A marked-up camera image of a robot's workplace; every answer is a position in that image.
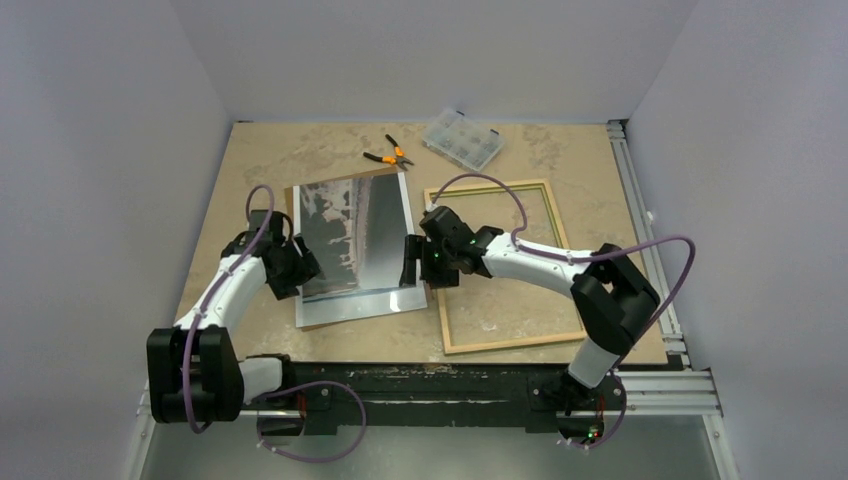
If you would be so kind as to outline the glossy photo print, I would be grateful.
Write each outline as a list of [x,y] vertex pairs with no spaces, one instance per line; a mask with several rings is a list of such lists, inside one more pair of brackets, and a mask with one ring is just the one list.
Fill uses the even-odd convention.
[[297,185],[290,208],[295,233],[321,268],[299,289],[298,328],[426,308],[422,285],[400,284],[405,239],[414,232],[404,173]]

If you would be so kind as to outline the green wooden picture frame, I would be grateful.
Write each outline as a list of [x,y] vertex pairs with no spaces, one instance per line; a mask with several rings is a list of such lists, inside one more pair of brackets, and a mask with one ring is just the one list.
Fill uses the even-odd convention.
[[[522,225],[517,228],[519,231],[527,228],[528,219],[523,204],[515,196],[515,191],[530,187],[541,188],[546,201],[547,211],[553,217],[556,238],[559,242],[565,241],[564,229],[558,219],[557,207],[551,199],[549,192],[550,184],[548,181],[537,179],[504,183],[487,175],[481,175],[480,177],[494,183],[513,197],[522,216]],[[482,251],[479,255],[479,264],[482,266],[482,275],[486,278],[519,280],[557,292],[568,298],[572,296],[571,288],[575,283],[575,277],[585,273],[589,267],[587,263],[579,263],[577,261],[579,258],[587,257],[589,255],[587,251],[572,251],[561,247],[550,247],[533,242],[524,242],[516,237],[515,232],[497,235],[486,232],[481,240],[471,241],[471,250]],[[580,329],[575,332],[523,337],[487,343],[455,345],[451,340],[445,294],[439,291],[437,293],[437,299],[444,353],[447,355],[535,347],[563,342],[579,342],[588,337],[585,325],[581,324]]]

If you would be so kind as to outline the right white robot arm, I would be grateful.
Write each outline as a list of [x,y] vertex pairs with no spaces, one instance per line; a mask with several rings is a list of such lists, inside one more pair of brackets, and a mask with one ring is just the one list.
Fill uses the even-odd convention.
[[564,399],[584,407],[601,383],[643,336],[660,307],[647,278],[613,244],[571,251],[520,242],[500,228],[472,230],[446,206],[425,213],[422,234],[404,240],[399,284],[423,281],[432,289],[458,286],[459,277],[505,278],[571,299],[587,337],[561,381]]

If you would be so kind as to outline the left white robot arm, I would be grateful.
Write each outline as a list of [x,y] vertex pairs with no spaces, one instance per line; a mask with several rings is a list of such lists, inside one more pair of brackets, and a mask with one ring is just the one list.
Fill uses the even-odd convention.
[[278,300],[297,297],[320,276],[314,254],[280,211],[253,210],[248,227],[223,249],[210,285],[189,312],[146,341],[150,410],[158,423],[186,423],[197,432],[233,421],[263,399],[284,409],[298,382],[285,354],[238,359],[231,335],[263,289]]

